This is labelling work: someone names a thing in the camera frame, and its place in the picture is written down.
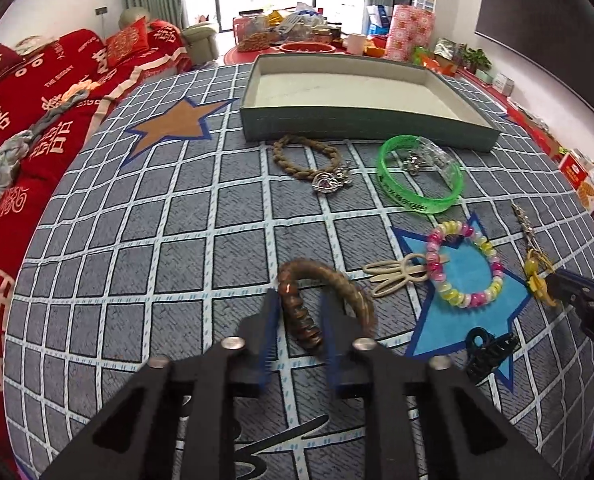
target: metal screw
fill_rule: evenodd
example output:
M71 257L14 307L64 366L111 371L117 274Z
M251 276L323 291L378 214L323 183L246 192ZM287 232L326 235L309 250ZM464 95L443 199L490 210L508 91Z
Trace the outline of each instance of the metal screw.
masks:
M359 337L353 341L353 348L361 352L365 352L366 350L372 350L376 346L377 342L375 341L375 339L371 339L369 337Z
M241 337L227 337L221 340L221 346L227 350L239 350L244 348L246 342Z
M435 357L431 357L428 363L430 364L430 367L435 370L445 370L452 366L452 361L447 355L436 355Z
M165 355L155 355L148 359L148 365L151 368L164 368L169 362L170 359Z

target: pink wrapping paper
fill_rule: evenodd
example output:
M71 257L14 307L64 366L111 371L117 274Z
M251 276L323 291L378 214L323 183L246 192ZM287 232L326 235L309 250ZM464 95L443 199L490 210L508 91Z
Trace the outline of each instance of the pink wrapping paper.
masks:
M429 10L407 5L395 6L384 59L410 60L416 46L428 47L434 26L435 15Z

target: white mug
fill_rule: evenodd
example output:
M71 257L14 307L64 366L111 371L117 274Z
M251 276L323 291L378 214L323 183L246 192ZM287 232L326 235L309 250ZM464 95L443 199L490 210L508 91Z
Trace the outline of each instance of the white mug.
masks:
M355 56L363 55L363 47L366 45L365 34L348 34L346 38L346 52Z

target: white box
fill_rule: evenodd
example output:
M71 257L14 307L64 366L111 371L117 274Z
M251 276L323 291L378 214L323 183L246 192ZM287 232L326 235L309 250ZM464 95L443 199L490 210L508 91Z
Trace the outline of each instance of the white box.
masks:
M493 87L501 95L509 96L514 88L514 81L507 78L504 74L497 74L493 79Z

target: red bowl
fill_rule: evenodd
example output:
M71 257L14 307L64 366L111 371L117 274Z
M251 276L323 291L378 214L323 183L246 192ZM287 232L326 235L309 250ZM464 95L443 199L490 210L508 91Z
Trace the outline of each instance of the red bowl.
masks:
M317 52L319 54L330 53L336 51L334 46L326 43L313 43L311 41L294 41L292 43L284 43L279 50L288 53L300 52Z

